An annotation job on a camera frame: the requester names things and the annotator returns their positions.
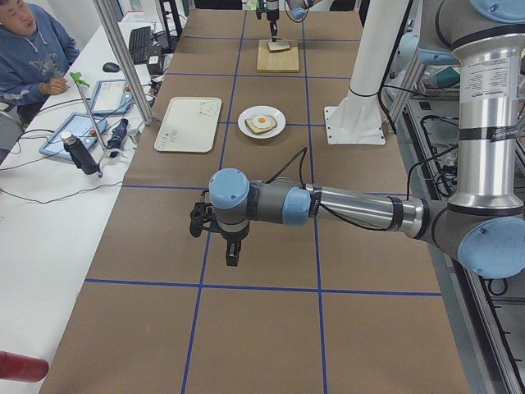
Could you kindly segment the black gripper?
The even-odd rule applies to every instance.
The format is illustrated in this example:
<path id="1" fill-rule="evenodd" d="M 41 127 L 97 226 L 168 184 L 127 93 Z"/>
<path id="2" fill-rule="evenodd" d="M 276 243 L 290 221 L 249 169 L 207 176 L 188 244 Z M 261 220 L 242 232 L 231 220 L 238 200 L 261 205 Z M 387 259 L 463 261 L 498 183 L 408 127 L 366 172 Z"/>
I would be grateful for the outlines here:
<path id="1" fill-rule="evenodd" d="M 195 203 L 194 208 L 189 214 L 190 225 L 189 233 L 195 238 L 199 238 L 202 231 L 208 231 L 213 233 L 219 233 L 226 241 L 228 245 L 226 247 L 226 265 L 228 267 L 237 267 L 239 264 L 240 257 L 240 243 L 249 234 L 249 224 L 244 224 L 241 229 L 236 230 L 224 230 L 219 226 L 219 222 L 216 219 L 213 211 L 212 203 L 206 202 L 206 194 L 209 190 L 201 192 L 200 199 Z"/>
<path id="2" fill-rule="evenodd" d="M 256 2 L 256 17 L 261 20 L 262 15 L 265 14 L 269 21 L 272 41 L 276 41 L 277 37 L 277 21 L 280 17 L 280 8 L 278 0 L 257 0 Z"/>

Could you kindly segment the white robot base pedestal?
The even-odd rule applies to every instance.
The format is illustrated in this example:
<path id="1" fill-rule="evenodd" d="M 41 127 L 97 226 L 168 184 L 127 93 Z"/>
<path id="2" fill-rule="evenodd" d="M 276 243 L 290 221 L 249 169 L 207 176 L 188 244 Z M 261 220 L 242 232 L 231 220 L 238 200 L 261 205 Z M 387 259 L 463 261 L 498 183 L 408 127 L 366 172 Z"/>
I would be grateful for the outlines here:
<path id="1" fill-rule="evenodd" d="M 369 3 L 347 96 L 325 108 L 328 144 L 384 145 L 378 94 L 411 2 Z"/>

